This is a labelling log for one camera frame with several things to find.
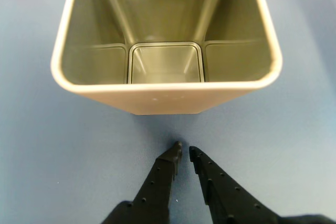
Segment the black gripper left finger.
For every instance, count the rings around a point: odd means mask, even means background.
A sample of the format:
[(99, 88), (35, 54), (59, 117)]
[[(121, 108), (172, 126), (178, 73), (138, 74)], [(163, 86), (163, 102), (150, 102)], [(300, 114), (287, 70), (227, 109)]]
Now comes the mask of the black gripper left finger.
[(103, 223), (170, 223), (172, 184), (182, 159), (182, 143), (176, 141), (158, 156), (132, 201), (122, 201)]

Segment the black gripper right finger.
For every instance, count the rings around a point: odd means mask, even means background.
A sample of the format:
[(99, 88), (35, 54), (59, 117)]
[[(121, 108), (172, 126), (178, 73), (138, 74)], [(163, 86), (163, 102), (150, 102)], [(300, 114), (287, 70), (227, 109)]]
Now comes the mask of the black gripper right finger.
[(213, 223), (284, 222), (278, 214), (245, 190), (202, 150), (191, 146), (189, 154)]

